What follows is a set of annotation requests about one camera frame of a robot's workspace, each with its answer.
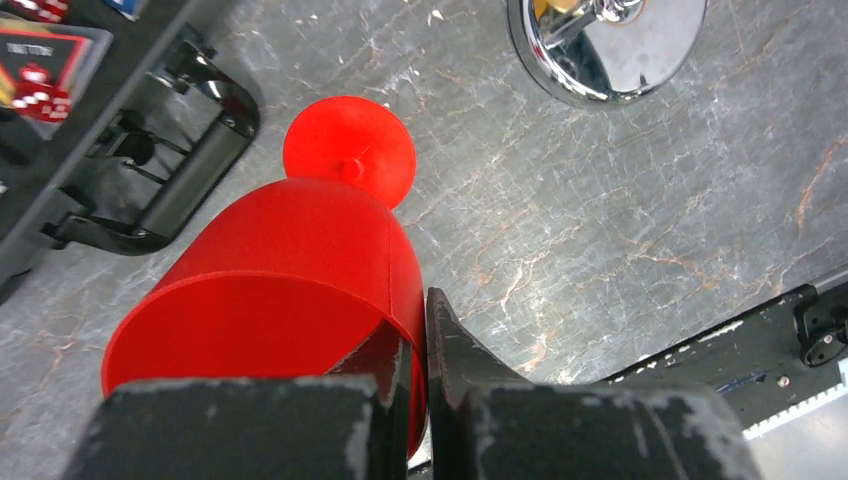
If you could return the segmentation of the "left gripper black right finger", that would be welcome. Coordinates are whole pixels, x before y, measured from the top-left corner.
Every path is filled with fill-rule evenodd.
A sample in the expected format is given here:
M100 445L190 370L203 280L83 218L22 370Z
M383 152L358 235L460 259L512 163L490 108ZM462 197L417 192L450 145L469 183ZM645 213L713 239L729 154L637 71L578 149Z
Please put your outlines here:
M758 479L739 420L694 384L538 384L426 294L435 479Z

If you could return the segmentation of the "left gripper clear left finger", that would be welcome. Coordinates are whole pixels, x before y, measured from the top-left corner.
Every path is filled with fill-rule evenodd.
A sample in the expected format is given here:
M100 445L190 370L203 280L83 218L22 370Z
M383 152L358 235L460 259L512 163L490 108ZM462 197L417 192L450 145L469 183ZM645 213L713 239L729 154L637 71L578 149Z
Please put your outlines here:
M67 479L403 479L412 352L380 323L325 376L137 381L98 407Z

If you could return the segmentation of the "red plastic wine glass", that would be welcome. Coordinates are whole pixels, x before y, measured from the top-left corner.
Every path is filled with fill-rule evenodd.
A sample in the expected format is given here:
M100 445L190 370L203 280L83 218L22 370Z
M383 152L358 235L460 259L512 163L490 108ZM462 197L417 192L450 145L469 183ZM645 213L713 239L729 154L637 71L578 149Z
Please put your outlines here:
M223 210L113 333L109 394L137 380L328 372L378 326L412 353L408 448L426 425L424 286L394 209L416 151L387 107L320 100L286 133L286 176Z

